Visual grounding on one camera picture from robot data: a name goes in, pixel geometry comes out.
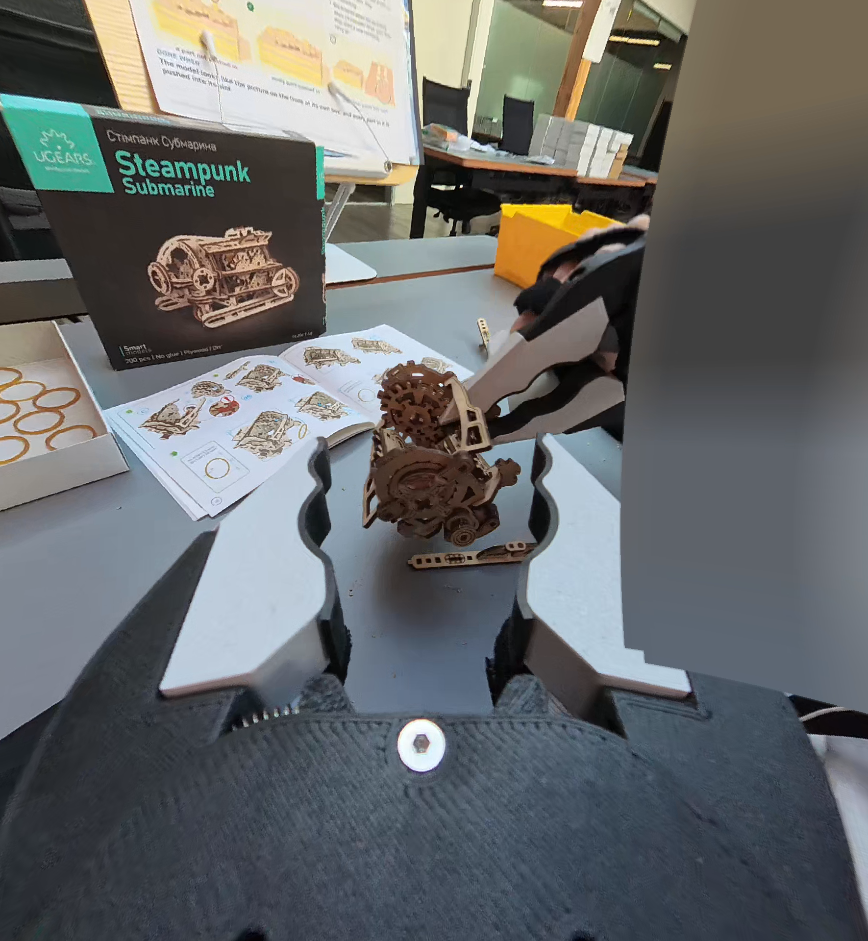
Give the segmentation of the black model kit box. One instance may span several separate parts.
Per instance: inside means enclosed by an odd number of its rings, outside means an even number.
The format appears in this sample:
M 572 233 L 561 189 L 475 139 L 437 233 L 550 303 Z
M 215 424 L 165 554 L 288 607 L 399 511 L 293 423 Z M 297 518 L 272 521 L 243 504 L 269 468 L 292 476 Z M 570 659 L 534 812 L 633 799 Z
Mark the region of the black model kit box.
M 322 147 L 4 93 L 0 113 L 113 369 L 324 333 Z

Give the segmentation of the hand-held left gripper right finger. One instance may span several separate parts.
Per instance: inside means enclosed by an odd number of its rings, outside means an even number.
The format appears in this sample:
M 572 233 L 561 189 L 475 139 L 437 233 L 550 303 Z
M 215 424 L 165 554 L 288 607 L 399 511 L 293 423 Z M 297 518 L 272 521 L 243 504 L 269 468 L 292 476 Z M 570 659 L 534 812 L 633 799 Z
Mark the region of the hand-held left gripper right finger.
M 494 704 L 525 674 L 568 712 L 592 712 L 603 690 L 690 697 L 685 671 L 626 646 L 619 500 L 547 434 L 535 441 L 532 484 L 535 547 L 488 661 Z

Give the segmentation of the person's right hand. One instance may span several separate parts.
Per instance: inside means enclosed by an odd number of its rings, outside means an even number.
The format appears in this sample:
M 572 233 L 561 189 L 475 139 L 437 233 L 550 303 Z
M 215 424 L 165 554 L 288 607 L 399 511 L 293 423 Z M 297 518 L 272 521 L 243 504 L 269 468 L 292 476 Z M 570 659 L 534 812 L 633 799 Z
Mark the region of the person's right hand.
M 536 282 L 552 279 L 561 284 L 574 276 L 581 265 L 593 257 L 614 253 L 641 239 L 651 221 L 650 214 L 615 222 L 604 228 L 588 229 L 573 242 L 558 248 L 541 265 Z

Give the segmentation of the stack of white boxes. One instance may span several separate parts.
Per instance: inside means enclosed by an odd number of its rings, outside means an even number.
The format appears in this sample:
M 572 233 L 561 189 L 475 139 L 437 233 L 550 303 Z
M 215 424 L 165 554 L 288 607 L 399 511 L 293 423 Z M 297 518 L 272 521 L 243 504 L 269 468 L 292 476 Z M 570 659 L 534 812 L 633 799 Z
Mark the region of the stack of white boxes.
M 564 117 L 541 114 L 528 157 L 577 171 L 580 178 L 616 180 L 623 171 L 633 134 Z

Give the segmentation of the white clipboard stand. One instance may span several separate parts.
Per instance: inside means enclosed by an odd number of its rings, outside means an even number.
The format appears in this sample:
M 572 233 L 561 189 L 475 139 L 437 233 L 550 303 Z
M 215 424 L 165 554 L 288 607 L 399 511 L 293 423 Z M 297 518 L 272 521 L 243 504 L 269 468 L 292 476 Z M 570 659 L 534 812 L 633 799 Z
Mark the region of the white clipboard stand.
M 380 281 L 397 273 L 391 234 L 393 187 L 379 181 L 329 182 L 325 188 L 324 286 Z

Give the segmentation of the yellow plastic bin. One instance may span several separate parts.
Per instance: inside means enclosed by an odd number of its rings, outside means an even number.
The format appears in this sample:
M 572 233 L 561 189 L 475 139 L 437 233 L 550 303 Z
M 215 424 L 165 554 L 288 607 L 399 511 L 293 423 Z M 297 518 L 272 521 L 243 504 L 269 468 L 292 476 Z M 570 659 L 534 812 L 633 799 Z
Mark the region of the yellow plastic bin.
M 494 275 L 528 288 L 550 255 L 587 231 L 617 224 L 593 212 L 576 213 L 567 204 L 503 204 Z

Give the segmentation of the grey desk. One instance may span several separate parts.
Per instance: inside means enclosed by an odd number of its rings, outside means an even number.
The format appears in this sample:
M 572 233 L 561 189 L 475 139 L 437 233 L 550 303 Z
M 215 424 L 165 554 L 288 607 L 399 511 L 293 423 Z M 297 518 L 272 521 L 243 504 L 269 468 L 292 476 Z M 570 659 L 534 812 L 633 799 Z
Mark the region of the grey desk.
M 490 270 L 338 288 L 331 334 L 388 324 L 456 363 L 481 362 L 476 319 L 514 321 L 519 289 Z M 518 570 L 411 570 L 422 550 L 389 525 L 361 527 L 370 437 L 330 451 L 332 558 L 353 648 L 346 690 L 359 712 L 482 714 L 486 657 Z M 0 740 L 61 700 L 104 639 L 193 539 L 192 521 L 131 454 L 117 476 L 0 513 Z

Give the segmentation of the white paper notice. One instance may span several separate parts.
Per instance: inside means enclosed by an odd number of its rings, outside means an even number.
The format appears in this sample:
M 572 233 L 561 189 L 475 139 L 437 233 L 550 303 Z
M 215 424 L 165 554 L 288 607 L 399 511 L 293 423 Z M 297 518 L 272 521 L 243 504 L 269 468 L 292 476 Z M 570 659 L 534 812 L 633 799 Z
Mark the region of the white paper notice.
M 619 0 L 597 2 L 587 40 L 582 52 L 582 59 L 597 64 L 602 61 L 606 45 L 612 35 L 616 15 L 621 5 Z

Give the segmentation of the wooden mechanical model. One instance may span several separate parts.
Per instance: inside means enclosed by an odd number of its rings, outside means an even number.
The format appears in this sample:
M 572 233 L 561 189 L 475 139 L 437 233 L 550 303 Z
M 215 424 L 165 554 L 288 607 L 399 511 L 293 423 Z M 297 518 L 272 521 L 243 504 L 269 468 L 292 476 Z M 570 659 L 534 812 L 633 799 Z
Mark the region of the wooden mechanical model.
M 521 465 L 484 456 L 492 447 L 487 418 L 462 381 L 410 360 L 382 375 L 377 397 L 363 528 L 380 520 L 406 537 L 441 534 L 458 548 L 493 533 L 498 491 L 518 481 Z

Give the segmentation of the background wooden table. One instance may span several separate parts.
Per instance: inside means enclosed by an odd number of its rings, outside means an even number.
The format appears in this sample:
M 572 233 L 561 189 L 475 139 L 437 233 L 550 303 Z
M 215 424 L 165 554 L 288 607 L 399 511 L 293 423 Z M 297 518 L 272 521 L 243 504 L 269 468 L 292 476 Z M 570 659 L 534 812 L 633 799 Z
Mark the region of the background wooden table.
M 581 177 L 573 169 L 528 163 L 479 151 L 452 151 L 424 146 L 424 162 L 414 185 L 409 237 L 423 238 L 435 178 L 488 191 L 513 204 L 569 204 L 576 212 L 590 211 L 618 220 L 651 212 L 655 175 L 639 175 L 634 168 L 616 179 Z

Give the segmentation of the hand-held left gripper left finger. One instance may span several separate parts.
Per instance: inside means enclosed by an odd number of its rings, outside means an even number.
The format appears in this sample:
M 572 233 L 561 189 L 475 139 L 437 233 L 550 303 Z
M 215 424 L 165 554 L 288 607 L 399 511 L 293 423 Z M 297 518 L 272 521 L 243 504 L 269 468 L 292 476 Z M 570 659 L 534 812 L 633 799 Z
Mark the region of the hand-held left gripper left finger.
M 245 688 L 266 708 L 293 704 L 314 676 L 346 681 L 351 637 L 331 560 L 324 438 L 228 511 L 215 531 L 159 692 Z

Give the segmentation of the white cardboard tray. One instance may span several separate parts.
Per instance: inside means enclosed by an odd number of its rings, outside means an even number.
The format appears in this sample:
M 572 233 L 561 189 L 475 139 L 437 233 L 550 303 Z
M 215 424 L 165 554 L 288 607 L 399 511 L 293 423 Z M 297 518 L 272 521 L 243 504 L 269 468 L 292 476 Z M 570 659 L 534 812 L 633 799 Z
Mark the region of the white cardboard tray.
M 117 476 L 129 469 L 122 450 L 54 323 L 0 325 L 0 366 L 46 359 L 66 359 L 98 407 L 105 432 L 93 441 L 0 469 L 0 511 Z

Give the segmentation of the wooden clipboard with instruction sheet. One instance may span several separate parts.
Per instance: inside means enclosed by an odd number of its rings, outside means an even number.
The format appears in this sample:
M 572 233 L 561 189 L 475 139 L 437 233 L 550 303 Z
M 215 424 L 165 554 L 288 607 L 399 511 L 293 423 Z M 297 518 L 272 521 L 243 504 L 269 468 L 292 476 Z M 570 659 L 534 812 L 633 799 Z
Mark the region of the wooden clipboard with instruction sheet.
M 331 173 L 422 163 L 407 1 L 85 1 L 123 110 L 300 135 Z

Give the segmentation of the flat wooden strip part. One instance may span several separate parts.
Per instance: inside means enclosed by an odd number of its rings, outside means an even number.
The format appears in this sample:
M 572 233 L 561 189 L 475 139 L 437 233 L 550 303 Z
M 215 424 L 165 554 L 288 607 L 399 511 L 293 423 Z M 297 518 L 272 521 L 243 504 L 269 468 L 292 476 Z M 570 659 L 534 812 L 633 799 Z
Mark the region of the flat wooden strip part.
M 407 564 L 414 570 L 446 570 L 516 564 L 525 560 L 536 548 L 536 543 L 513 540 L 480 549 L 463 548 L 454 551 L 420 553 L 411 556 Z

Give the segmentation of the black office chair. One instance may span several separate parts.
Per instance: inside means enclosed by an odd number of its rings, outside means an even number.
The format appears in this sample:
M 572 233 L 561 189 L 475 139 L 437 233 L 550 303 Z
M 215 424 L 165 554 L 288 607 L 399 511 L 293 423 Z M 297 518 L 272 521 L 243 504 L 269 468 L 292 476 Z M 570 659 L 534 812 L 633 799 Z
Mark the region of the black office chair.
M 422 78 L 422 126 L 440 124 L 457 132 L 469 134 L 468 111 L 471 82 L 461 88 L 443 85 Z
M 504 95 L 500 149 L 516 156 L 530 153 L 534 133 L 534 101 Z

